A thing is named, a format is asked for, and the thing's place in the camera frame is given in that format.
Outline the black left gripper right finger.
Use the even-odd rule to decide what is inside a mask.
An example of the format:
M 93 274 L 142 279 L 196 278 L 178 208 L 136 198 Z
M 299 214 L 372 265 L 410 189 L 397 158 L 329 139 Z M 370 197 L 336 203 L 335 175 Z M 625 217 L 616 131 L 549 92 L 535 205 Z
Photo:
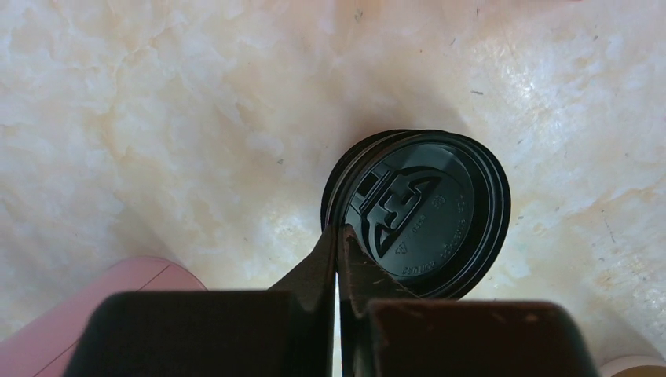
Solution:
M 418 298 L 337 231 L 345 376 L 596 376 L 569 313 L 545 301 Z

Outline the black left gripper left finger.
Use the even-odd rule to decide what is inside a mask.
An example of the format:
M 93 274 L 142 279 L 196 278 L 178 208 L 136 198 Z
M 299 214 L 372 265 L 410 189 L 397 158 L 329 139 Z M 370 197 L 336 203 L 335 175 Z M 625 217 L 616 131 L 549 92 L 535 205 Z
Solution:
M 337 233 L 260 291 L 125 291 L 93 312 L 67 376 L 329 376 Z

